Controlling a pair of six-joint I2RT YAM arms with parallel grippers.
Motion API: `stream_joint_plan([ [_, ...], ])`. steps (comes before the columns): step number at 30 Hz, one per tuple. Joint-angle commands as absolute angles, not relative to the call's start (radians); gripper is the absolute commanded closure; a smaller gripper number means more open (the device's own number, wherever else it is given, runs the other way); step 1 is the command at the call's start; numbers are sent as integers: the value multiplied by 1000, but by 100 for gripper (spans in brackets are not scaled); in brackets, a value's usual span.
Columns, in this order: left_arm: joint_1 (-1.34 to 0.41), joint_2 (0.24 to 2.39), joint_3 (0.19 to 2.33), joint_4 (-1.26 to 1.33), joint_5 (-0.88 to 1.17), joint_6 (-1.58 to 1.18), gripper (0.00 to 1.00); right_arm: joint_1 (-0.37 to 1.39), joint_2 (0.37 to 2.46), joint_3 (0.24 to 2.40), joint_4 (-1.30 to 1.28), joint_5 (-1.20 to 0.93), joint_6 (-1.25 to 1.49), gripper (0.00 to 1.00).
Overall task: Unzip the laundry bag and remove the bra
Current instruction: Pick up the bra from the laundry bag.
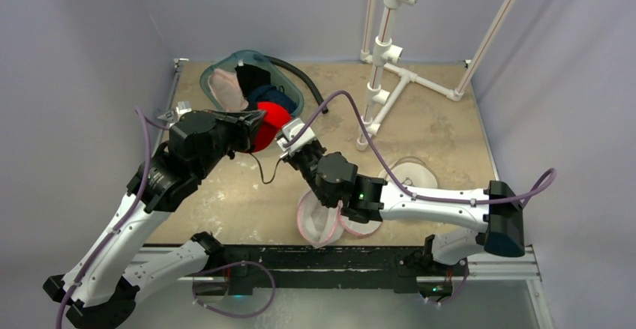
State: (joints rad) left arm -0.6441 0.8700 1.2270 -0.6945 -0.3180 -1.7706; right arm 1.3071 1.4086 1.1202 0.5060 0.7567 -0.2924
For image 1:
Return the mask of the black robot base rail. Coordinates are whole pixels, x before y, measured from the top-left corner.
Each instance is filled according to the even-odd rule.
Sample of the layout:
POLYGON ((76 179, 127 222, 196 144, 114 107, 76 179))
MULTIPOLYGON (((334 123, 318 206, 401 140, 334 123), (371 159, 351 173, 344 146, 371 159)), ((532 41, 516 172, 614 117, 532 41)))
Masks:
POLYGON ((437 264, 414 246, 227 245, 192 275, 214 277, 231 295, 254 289, 390 289, 398 294, 430 290, 433 284, 458 284, 467 272, 461 259, 437 264))

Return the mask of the red and black bra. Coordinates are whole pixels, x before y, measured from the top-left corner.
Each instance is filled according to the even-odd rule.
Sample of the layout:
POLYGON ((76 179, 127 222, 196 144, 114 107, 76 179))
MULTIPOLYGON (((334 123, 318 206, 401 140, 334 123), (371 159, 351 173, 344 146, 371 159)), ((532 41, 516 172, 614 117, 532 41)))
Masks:
POLYGON ((292 120, 292 116, 281 105, 268 101, 250 103, 248 108, 257 109, 265 113, 256 133, 253 147, 247 153, 256 161, 262 184, 267 185, 275 179, 282 159, 277 160, 271 178, 266 180, 263 166, 254 154, 266 149, 275 140, 276 135, 281 131, 283 126, 292 120))

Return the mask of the pink-trimmed white laundry bag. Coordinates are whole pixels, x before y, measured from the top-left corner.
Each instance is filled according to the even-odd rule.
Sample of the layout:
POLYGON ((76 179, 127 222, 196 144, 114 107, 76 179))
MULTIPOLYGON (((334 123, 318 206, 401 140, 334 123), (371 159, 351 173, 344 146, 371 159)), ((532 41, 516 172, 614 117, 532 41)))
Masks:
POLYGON ((357 223, 340 213, 340 208, 323 206, 311 190, 298 199, 296 225, 300 235, 314 248, 325 247, 338 241, 343 233, 355 238, 366 238, 377 232, 382 223, 357 223))

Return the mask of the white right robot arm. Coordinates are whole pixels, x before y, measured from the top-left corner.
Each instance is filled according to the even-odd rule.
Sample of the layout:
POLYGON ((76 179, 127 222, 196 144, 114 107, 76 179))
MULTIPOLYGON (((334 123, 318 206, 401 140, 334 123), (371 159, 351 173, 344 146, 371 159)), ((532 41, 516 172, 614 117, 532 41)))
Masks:
POLYGON ((361 175, 340 152, 314 140, 282 159, 306 180, 319 202, 357 223, 422 220, 457 226, 427 237, 422 267, 439 274, 476 253, 517 258, 525 253, 523 206, 510 187, 491 181, 476 190, 402 188, 399 182, 361 175))

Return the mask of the pale pink bra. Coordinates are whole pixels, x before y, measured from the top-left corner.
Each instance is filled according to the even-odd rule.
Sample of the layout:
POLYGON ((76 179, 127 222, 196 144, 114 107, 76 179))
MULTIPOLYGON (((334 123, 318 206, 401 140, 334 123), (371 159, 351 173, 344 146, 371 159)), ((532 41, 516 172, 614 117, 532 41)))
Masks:
POLYGON ((218 102, 222 111, 240 112, 249 107, 235 72, 214 69, 208 78, 208 85, 212 97, 218 102))

